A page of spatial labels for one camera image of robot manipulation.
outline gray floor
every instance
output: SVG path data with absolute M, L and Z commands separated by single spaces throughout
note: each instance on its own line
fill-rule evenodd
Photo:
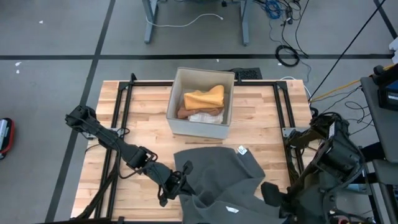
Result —
M 0 56 L 6 55 L 94 55 L 109 0 L 5 1 L 0 0 Z M 398 2 L 387 0 L 386 14 L 398 30 Z M 376 6 L 373 0 L 310 1 L 298 30 L 298 39 L 308 54 L 340 54 L 359 31 Z M 202 17 L 186 28 L 156 28 L 153 42 L 143 43 L 145 15 L 141 1 L 116 0 L 102 54 L 174 55 L 174 54 L 273 54 L 277 43 L 269 39 L 269 19 L 253 5 L 250 23 L 251 43 L 241 45 L 238 5 L 159 3 L 159 24 L 186 24 L 201 13 L 224 17 Z M 281 21 L 272 21 L 272 36 L 280 39 Z M 295 22 L 285 37 L 295 43 Z M 390 54 L 392 36 L 380 14 L 368 24 L 347 54 Z M 304 60 L 312 67 L 306 86 L 316 89 L 335 59 Z M 389 65 L 389 59 L 344 59 L 335 68 L 317 95 L 367 76 L 376 65 Z M 85 87 L 91 60 L 0 60 L 0 117 L 16 121 L 14 148 L 0 162 L 0 223 L 43 222 L 49 208 L 62 159 L 70 137 L 64 115 L 77 104 Z M 134 72 L 140 80 L 174 79 L 177 67 L 230 69 L 260 67 L 265 79 L 293 76 L 307 81 L 307 67 L 278 65 L 275 59 L 200 59 L 200 60 L 100 60 L 88 97 L 94 106 L 103 80 L 127 80 Z M 314 103 L 320 111 L 335 100 Z M 344 106 L 355 101 L 366 106 L 360 91 L 331 110 L 345 118 L 361 117 L 360 111 Z M 350 131 L 365 124 L 352 121 Z M 355 134 L 352 140 L 366 146 L 376 142 L 373 127 Z M 70 216 L 86 141 L 76 142 L 56 220 Z M 369 205 L 357 206 L 344 199 L 342 205 L 352 211 L 366 212 Z

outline yellow cloth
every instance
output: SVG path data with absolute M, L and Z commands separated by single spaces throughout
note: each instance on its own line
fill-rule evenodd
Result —
M 208 92 L 197 90 L 193 93 L 185 93 L 184 103 L 187 110 L 220 108 L 224 106 L 224 86 L 214 86 Z

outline gray fabric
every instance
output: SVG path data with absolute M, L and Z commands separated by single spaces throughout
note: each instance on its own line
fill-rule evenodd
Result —
M 250 151 L 245 155 L 225 147 L 203 147 L 174 154 L 181 170 L 187 160 L 193 170 L 187 177 L 196 195 L 181 195 L 183 223 L 282 223 L 279 208 L 254 196 L 265 177 Z M 229 212 L 226 207 L 238 209 Z

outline cardboard box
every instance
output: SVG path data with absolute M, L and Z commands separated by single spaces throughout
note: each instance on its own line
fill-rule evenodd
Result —
M 226 139 L 232 117 L 234 78 L 233 72 L 178 68 L 166 114 L 172 132 L 174 134 Z M 209 91 L 216 85 L 224 86 L 224 118 L 221 124 L 191 122 L 177 118 L 177 111 L 183 103 L 184 93 L 195 90 Z

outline metal stand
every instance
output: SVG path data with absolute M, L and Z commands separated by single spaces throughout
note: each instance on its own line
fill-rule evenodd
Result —
M 241 1 L 241 20 L 243 45 L 249 44 L 249 13 L 253 0 Z
M 242 26 L 242 38 L 243 45 L 247 46 L 249 44 L 249 14 L 253 0 L 242 0 L 241 1 L 241 26 Z M 148 18 L 148 21 L 155 24 L 156 21 L 156 12 L 157 12 L 157 0 L 142 0 L 144 5 L 145 15 Z M 145 44 L 149 44 L 152 38 L 152 30 L 154 26 L 152 24 L 147 23 L 147 27 L 145 29 L 144 42 Z
M 156 10 L 157 10 L 157 0 L 142 0 L 144 5 L 145 15 L 148 18 L 148 21 L 155 24 L 156 21 Z M 152 38 L 152 30 L 154 26 L 152 24 L 147 23 L 147 28 L 145 29 L 144 42 L 145 44 L 149 44 Z

